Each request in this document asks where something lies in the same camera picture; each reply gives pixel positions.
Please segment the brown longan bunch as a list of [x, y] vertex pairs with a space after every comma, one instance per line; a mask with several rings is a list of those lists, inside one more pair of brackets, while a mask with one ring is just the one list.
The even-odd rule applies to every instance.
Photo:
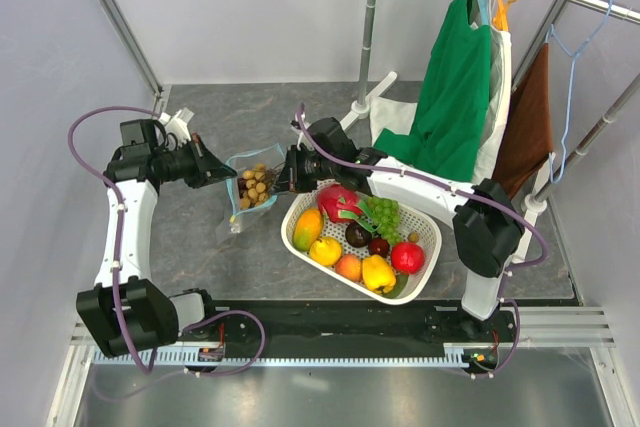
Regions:
[[247, 193], [239, 200], [241, 211], [267, 208], [277, 200], [277, 194], [273, 193], [273, 186], [276, 183], [276, 168], [283, 162], [276, 165], [266, 163], [256, 163], [251, 168], [245, 169], [239, 178], [246, 180]]

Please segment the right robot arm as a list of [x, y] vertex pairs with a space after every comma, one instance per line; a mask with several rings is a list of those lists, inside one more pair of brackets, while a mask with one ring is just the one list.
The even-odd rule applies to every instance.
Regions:
[[458, 315], [467, 339], [494, 328], [503, 272], [524, 233], [504, 189], [490, 179], [478, 185], [426, 174], [372, 147], [358, 148], [334, 118], [302, 128], [309, 144], [287, 149], [276, 193], [309, 193], [333, 180], [351, 192], [397, 201], [449, 226], [459, 259], [468, 269]]

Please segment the clear zip top bag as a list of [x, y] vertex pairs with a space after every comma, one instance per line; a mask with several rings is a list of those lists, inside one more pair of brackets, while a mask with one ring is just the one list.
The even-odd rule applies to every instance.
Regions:
[[258, 208], [241, 211], [238, 200], [237, 179], [241, 173], [251, 168], [256, 163], [266, 163], [276, 165], [284, 162], [285, 154], [279, 144], [271, 145], [267, 148], [243, 152], [231, 156], [226, 164], [237, 172], [237, 177], [226, 181], [227, 193], [229, 196], [229, 207], [225, 210], [225, 215], [221, 223], [216, 227], [216, 237], [219, 241], [224, 241], [232, 235], [240, 234], [253, 226], [274, 204], [267, 208]]

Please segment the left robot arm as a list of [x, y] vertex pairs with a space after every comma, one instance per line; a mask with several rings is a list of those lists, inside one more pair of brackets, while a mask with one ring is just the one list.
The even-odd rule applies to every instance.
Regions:
[[171, 345], [184, 328], [198, 340], [218, 332], [220, 318], [205, 307], [204, 290], [169, 297], [151, 280], [151, 227], [161, 186], [182, 181], [199, 189], [236, 175], [190, 132], [191, 117], [180, 110], [121, 123], [122, 144], [99, 174], [109, 204], [105, 249], [94, 286], [78, 293], [76, 309], [108, 358]]

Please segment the dark purple grape bunch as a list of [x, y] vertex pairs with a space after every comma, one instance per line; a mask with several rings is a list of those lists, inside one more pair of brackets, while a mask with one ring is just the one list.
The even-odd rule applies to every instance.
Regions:
[[243, 198], [247, 193], [248, 189], [246, 187], [246, 180], [244, 178], [237, 179], [237, 187], [238, 187], [238, 195], [240, 198]]

